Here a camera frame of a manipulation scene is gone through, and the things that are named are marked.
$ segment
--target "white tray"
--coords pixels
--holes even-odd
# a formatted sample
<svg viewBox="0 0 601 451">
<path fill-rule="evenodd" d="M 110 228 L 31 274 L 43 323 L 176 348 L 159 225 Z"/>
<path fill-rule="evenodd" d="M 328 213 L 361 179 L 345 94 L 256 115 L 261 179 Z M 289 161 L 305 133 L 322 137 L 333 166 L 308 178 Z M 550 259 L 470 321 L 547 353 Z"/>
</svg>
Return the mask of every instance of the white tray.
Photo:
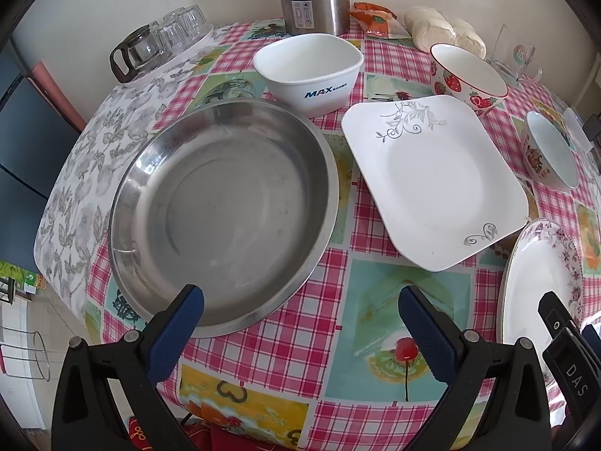
<svg viewBox="0 0 601 451">
<path fill-rule="evenodd" d="M 525 225 L 526 194 L 465 103 L 359 103 L 342 129 L 391 241 L 416 265 L 441 271 Z"/>
</svg>

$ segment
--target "cup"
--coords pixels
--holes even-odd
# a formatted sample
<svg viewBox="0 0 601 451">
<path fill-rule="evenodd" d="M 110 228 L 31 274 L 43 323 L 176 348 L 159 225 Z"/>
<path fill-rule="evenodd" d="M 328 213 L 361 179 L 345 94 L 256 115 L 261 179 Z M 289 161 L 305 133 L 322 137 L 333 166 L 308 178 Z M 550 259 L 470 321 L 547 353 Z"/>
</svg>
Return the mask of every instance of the cup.
<svg viewBox="0 0 601 451">
<path fill-rule="evenodd" d="M 204 25 L 207 20 L 198 5 L 184 8 L 178 14 L 177 19 L 194 42 L 199 41 L 207 34 L 208 28 Z"/>
<path fill-rule="evenodd" d="M 533 85 L 543 75 L 540 63 L 533 59 L 534 50 L 533 45 L 528 44 L 509 26 L 503 24 L 489 62 L 508 85 L 518 86 L 520 83 Z M 533 78 L 526 75 L 526 68 L 531 62 L 538 68 Z"/>
<path fill-rule="evenodd" d="M 170 17 L 159 26 L 160 40 L 164 47 L 177 55 L 185 51 L 192 44 L 190 36 L 187 34 L 179 20 Z"/>
<path fill-rule="evenodd" d="M 181 14 L 183 11 L 185 11 L 184 7 L 179 7 L 176 8 L 175 10 L 170 11 L 168 14 L 166 14 L 163 17 L 163 22 L 167 22 L 169 20 L 171 20 L 172 18 L 177 18 L 179 16 L 179 14 Z"/>
</svg>

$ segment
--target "round table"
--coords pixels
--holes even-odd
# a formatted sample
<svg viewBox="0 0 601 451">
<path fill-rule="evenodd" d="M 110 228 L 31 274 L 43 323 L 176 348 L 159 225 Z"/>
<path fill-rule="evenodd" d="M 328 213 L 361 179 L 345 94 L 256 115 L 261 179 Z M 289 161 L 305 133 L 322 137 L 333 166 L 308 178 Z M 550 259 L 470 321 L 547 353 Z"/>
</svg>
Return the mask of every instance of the round table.
<svg viewBox="0 0 601 451">
<path fill-rule="evenodd" d="M 145 325 L 117 289 L 107 256 L 110 205 L 131 158 L 153 133 L 195 106 L 236 96 L 272 99 L 253 71 L 252 57 L 282 37 L 281 20 L 222 29 L 209 52 L 165 66 L 163 75 L 144 85 L 116 87 L 83 131 L 50 197 L 35 258 L 96 342 L 114 342 L 129 328 Z M 340 124 L 351 105 L 367 98 L 431 94 L 430 57 L 410 39 L 366 39 L 354 22 L 343 37 L 363 52 L 364 69 L 347 106 L 313 120 L 334 152 L 340 179 L 329 247 L 309 280 L 263 321 L 229 336 L 190 339 L 180 364 L 158 389 L 231 432 L 293 449 L 393 450 L 412 438 L 445 389 L 421 354 L 411 354 L 407 367 L 393 361 L 395 351 L 412 350 L 403 344 L 399 349 L 398 341 L 409 337 L 398 314 L 393 316 L 399 285 L 412 280 L 440 294 L 460 328 L 474 328 L 493 341 L 511 247 L 499 242 L 436 274 L 409 266 L 396 251 Z M 580 186 L 565 194 L 532 182 L 519 148 L 527 111 L 539 110 L 561 122 L 565 108 L 543 86 L 512 88 L 504 105 L 482 117 L 482 123 L 540 217 L 561 224 L 582 252 L 579 223 L 594 223 L 597 233 L 597 239 L 586 240 L 585 250 L 595 247 L 591 242 L 599 246 L 601 180 L 592 158 L 573 144 Z M 587 322 L 601 311 L 601 278 L 595 276 L 601 274 L 600 265 L 585 256 Z M 551 410 L 562 407 L 557 385 L 548 390 Z M 483 401 L 489 392 L 489 386 L 483 388 Z M 483 408 L 483 402 L 474 408 L 472 431 Z M 460 434 L 462 442 L 470 429 Z"/>
</svg>

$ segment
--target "gray leaf pattern cloth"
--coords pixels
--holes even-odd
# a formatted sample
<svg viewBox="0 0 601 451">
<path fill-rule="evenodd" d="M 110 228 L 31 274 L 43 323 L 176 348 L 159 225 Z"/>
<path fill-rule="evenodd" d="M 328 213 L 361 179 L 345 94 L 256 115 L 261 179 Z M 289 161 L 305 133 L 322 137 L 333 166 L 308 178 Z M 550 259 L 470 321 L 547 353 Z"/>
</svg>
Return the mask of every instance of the gray leaf pattern cloth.
<svg viewBox="0 0 601 451">
<path fill-rule="evenodd" d="M 191 58 L 167 63 L 160 77 L 137 86 L 116 86 L 63 165 L 38 228 L 34 259 L 49 285 L 80 320 L 92 263 L 106 235 L 110 208 L 125 170 L 194 66 L 229 29 L 217 29 Z"/>
</svg>

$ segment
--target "snack bag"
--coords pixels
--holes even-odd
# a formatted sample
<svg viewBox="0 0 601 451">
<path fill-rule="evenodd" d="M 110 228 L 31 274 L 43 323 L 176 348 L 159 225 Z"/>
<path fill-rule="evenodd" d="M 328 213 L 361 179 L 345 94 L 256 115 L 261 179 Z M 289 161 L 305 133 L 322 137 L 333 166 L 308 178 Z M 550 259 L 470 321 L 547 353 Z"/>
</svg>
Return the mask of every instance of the snack bag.
<svg viewBox="0 0 601 451">
<path fill-rule="evenodd" d="M 350 14 L 359 22 L 365 35 L 380 39 L 411 38 L 388 8 L 365 2 L 355 2 L 353 8 Z"/>
</svg>

